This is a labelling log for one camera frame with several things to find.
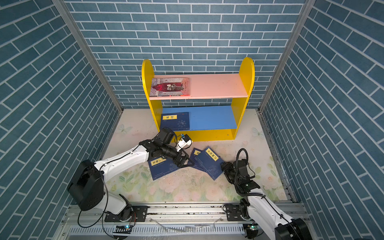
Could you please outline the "navy book paw print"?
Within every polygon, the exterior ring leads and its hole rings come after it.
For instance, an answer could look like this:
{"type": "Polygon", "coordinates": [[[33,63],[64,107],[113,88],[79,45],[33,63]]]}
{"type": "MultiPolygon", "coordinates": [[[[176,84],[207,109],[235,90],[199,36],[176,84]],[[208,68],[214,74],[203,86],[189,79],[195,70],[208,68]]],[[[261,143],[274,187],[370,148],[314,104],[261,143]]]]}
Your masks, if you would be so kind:
{"type": "Polygon", "coordinates": [[[190,113],[170,113],[162,114],[161,129],[169,128],[172,131],[189,131],[190,130],[190,113]]]}

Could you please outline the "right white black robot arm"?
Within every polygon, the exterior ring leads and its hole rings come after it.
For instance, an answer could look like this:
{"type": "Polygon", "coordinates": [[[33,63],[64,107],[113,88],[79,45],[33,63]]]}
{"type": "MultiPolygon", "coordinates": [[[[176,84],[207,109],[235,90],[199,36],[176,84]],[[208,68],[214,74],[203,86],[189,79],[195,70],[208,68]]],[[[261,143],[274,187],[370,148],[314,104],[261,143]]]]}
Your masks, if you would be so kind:
{"type": "Polygon", "coordinates": [[[248,174],[246,159],[221,164],[221,169],[230,184],[241,196],[238,205],[223,205],[229,221],[248,221],[245,226],[248,239],[257,236],[260,228],[271,240],[311,240],[312,236],[304,220],[294,219],[282,211],[264,194],[261,187],[248,174]]]}

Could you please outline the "pink red cover book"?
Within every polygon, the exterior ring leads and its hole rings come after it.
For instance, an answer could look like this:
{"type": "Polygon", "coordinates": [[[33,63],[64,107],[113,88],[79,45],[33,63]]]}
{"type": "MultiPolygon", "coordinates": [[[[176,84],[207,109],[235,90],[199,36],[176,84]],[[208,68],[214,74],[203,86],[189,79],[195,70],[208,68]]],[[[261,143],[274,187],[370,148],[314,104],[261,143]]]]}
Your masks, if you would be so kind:
{"type": "Polygon", "coordinates": [[[190,95],[189,78],[153,78],[150,97],[178,97],[190,95]]]}

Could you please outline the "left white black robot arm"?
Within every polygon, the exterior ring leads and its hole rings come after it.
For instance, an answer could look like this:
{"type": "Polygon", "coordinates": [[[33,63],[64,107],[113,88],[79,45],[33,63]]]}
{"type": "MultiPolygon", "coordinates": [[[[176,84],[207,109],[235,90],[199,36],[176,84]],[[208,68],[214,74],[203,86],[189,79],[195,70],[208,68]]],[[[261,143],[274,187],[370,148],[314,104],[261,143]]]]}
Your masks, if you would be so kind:
{"type": "Polygon", "coordinates": [[[185,135],[176,146],[170,146],[159,140],[144,140],[136,147],[101,161],[81,162],[71,178],[67,191],[73,197],[81,211],[94,208],[110,213],[120,222],[133,218],[130,202],[123,195],[114,195],[106,187],[106,183],[120,173],[149,160],[159,158],[170,159],[179,168],[185,168],[185,162],[191,163],[184,148],[190,147],[193,141],[185,135]]]}

